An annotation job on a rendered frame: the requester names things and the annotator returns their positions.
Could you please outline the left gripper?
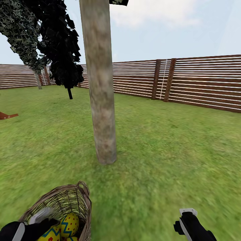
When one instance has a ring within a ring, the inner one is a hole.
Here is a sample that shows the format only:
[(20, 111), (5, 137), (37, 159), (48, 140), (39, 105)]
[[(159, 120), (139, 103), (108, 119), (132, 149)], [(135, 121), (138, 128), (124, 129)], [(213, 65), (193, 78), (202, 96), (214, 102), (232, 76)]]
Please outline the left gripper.
[(33, 226), (33, 232), (28, 241), (36, 241), (37, 239), (39, 239), (39, 237), (46, 233), (51, 228), (51, 226), (57, 225), (59, 222), (57, 219), (54, 218), (50, 220), (49, 219), (50, 218), (47, 217), (38, 224), (31, 224)]

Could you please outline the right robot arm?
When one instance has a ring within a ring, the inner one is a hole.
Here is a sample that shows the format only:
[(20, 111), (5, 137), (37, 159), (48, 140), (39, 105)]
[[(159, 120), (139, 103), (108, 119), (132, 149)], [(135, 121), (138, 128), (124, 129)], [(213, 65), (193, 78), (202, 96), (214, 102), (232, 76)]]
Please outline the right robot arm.
[(197, 211), (193, 208), (179, 209), (181, 217), (175, 221), (174, 229), (179, 235), (186, 235), (188, 241), (217, 241), (213, 233), (200, 224)]

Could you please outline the wicker basket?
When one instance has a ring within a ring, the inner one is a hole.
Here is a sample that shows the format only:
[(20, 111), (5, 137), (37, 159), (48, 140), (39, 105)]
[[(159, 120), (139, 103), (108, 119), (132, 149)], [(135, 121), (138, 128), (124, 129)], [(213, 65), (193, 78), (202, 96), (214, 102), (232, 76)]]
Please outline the wicker basket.
[[(84, 188), (80, 187), (79, 184), (83, 185)], [(75, 195), (71, 197), (71, 195)], [(25, 222), (30, 220), (34, 214), (39, 212), (44, 207), (46, 208), (50, 204), (50, 209), (53, 212), (49, 212), (44, 218), (42, 218), (40, 222), (42, 222), (45, 218), (54, 218), (56, 216), (62, 215), (65, 216), (69, 213), (77, 214), (79, 221), (79, 229), (76, 232), (75, 236), (79, 238), (79, 241), (91, 241), (91, 206), (92, 202), (90, 200), (90, 190), (88, 189), (87, 184), (84, 181), (79, 181), (76, 185), (75, 184), (68, 184), (68, 185), (61, 185), (50, 192), (41, 196), (37, 202), (31, 206), (18, 220), (18, 222)], [(61, 200), (60, 197), (67, 197), (65, 200)], [(48, 200), (48, 201), (47, 201)], [(47, 201), (47, 202), (46, 202)], [(73, 203), (77, 202), (77, 203)], [(62, 204), (66, 204), (62, 206)], [(72, 204), (73, 203), (73, 204)], [(78, 211), (73, 210), (73, 206), (77, 205)], [(59, 208), (57, 208), (59, 207)], [(69, 212), (65, 212), (69, 211)], [(49, 219), (49, 220), (50, 220)]]

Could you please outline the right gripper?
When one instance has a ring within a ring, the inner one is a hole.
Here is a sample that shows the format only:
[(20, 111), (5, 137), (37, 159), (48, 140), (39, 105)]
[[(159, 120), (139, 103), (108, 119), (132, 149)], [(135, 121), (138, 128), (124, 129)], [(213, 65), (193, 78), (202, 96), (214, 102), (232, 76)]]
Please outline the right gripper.
[(181, 228), (181, 225), (180, 225), (180, 221), (175, 221), (175, 224), (174, 224), (174, 229), (176, 232), (179, 232), (179, 235), (184, 235), (184, 232)]

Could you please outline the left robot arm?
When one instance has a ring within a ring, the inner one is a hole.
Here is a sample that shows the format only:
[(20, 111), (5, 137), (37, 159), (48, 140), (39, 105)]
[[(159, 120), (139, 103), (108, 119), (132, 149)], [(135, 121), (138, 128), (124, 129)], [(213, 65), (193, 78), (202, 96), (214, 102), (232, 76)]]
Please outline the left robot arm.
[(5, 225), (0, 231), (0, 241), (36, 241), (51, 226), (57, 225), (59, 222), (57, 219), (47, 217), (39, 223), (49, 212), (51, 212), (51, 209), (47, 206), (34, 214), (28, 224), (15, 221)]

